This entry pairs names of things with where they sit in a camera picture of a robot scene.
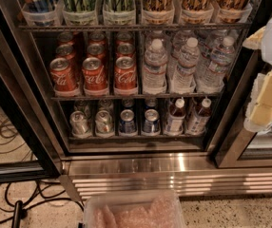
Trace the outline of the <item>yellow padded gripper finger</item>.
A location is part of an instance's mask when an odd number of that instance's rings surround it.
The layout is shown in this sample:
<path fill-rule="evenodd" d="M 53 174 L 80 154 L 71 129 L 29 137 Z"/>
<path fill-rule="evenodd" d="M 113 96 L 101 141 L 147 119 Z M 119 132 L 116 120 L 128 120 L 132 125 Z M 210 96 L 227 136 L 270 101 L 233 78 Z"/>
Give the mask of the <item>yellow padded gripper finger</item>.
<path fill-rule="evenodd" d="M 272 126 L 272 70 L 259 73 L 250 93 L 243 127 L 250 132 L 265 131 Z"/>

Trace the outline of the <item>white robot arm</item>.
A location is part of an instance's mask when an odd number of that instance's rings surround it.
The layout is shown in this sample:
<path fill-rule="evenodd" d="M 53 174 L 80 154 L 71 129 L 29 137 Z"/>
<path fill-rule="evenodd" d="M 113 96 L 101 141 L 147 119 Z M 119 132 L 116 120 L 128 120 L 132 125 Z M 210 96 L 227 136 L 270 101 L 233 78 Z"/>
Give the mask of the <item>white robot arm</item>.
<path fill-rule="evenodd" d="M 262 60 L 272 66 L 272 17 L 267 24 L 243 41 L 244 48 L 259 49 Z M 267 130 L 272 125 L 272 69 L 259 73 L 250 93 L 243 127 L 250 132 Z"/>

